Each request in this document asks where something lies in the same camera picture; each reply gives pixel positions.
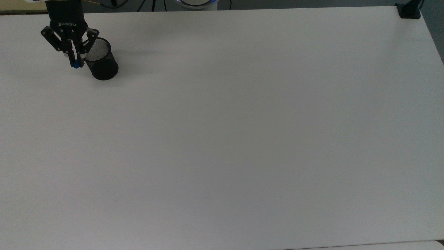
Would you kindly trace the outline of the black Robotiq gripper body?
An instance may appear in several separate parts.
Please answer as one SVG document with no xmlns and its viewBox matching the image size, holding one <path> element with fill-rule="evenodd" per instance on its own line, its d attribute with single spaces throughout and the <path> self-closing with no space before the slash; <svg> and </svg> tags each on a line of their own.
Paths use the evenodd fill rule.
<svg viewBox="0 0 444 250">
<path fill-rule="evenodd" d="M 50 27 L 62 39 L 81 39 L 87 30 L 80 0 L 51 0 L 46 2 Z"/>
</svg>

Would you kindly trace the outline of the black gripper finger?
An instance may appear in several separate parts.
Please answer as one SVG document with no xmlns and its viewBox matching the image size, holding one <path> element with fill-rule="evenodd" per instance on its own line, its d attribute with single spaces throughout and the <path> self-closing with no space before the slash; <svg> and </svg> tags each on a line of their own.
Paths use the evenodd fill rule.
<svg viewBox="0 0 444 250">
<path fill-rule="evenodd" d="M 89 54 L 92 46 L 94 45 L 96 39 L 99 35 L 99 30 L 95 30 L 92 28 L 87 27 L 86 35 L 87 40 L 83 41 L 83 38 L 76 38 L 76 63 L 78 65 L 78 68 L 82 68 L 85 64 L 84 59 L 87 54 Z"/>
<path fill-rule="evenodd" d="M 59 38 L 51 27 L 45 27 L 40 33 L 56 51 L 63 52 L 68 57 L 71 67 L 76 66 L 76 57 L 71 41 L 67 40 L 64 35 Z"/>
</svg>

